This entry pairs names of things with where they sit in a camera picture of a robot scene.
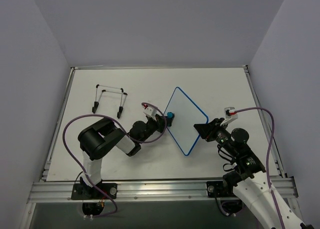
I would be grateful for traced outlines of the blue bone shaped eraser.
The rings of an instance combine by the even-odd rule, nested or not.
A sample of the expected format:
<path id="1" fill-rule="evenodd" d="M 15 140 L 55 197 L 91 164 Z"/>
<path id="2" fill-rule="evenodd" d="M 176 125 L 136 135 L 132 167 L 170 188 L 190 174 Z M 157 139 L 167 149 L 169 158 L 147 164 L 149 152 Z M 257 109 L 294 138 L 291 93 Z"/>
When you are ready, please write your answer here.
<path id="1" fill-rule="evenodd" d="M 167 118 L 168 119 L 173 119 L 175 117 L 175 114 L 174 113 L 172 113 L 172 112 L 168 112 L 167 113 Z"/>

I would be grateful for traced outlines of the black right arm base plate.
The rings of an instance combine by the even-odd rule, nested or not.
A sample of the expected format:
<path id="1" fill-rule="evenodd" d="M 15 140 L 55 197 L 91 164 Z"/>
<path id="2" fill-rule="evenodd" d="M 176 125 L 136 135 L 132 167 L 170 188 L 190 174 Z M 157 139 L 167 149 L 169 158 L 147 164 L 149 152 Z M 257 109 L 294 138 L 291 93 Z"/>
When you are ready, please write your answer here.
<path id="1" fill-rule="evenodd" d="M 234 198 L 232 189 L 223 180 L 207 181 L 206 192 L 209 198 Z"/>

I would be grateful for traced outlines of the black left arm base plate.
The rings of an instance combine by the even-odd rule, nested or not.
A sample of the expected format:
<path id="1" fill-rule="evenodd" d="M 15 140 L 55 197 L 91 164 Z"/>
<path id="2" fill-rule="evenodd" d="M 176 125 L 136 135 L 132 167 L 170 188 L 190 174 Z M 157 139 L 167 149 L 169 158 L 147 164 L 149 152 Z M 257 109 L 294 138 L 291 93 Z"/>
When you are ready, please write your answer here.
<path id="1" fill-rule="evenodd" d="M 117 198 L 118 185 L 116 183 L 100 182 L 97 187 L 110 196 L 112 199 Z M 72 200 L 99 200 L 106 196 L 95 187 L 90 187 L 85 183 L 75 183 L 71 191 Z"/>

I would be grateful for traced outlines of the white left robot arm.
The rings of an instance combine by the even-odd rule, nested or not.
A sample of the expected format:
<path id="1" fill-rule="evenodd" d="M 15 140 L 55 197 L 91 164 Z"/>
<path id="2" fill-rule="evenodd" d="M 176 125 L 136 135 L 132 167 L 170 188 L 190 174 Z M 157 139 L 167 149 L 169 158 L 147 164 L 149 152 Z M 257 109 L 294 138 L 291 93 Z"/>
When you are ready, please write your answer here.
<path id="1" fill-rule="evenodd" d="M 109 118 L 103 118 L 80 132 L 77 139 L 83 154 L 83 166 L 86 174 L 82 176 L 83 193 L 90 199 L 100 195 L 102 182 L 102 160 L 113 148 L 121 150 L 129 157 L 134 156 L 146 144 L 155 132 L 163 133 L 170 127 L 175 114 L 169 112 L 162 117 L 159 114 L 148 116 L 147 122 L 136 121 L 128 135 L 115 126 Z"/>

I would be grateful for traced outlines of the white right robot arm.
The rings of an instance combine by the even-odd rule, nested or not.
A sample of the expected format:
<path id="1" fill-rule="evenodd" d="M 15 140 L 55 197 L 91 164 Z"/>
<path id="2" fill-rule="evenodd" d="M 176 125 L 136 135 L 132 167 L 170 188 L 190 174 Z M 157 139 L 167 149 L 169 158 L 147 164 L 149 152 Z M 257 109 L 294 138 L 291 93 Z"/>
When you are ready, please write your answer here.
<path id="1" fill-rule="evenodd" d="M 231 157 L 233 169 L 222 177 L 223 192 L 238 197 L 265 229 L 313 228 L 294 213 L 274 187 L 265 166 L 247 144 L 249 133 L 243 128 L 228 132 L 223 121 L 216 118 L 194 124 L 202 139 L 217 142 L 217 148 Z"/>

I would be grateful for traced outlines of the blue framed small whiteboard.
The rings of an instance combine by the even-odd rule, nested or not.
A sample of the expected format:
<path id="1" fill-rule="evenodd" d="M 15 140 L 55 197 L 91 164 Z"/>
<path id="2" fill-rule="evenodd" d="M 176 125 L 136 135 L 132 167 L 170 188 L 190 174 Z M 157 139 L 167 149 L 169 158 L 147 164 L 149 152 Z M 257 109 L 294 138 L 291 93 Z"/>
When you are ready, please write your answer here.
<path id="1" fill-rule="evenodd" d="M 207 124 L 207 114 L 180 88 L 176 87 L 165 108 L 165 115 L 174 113 L 168 131 L 184 156 L 189 156 L 200 135 L 194 124 Z"/>

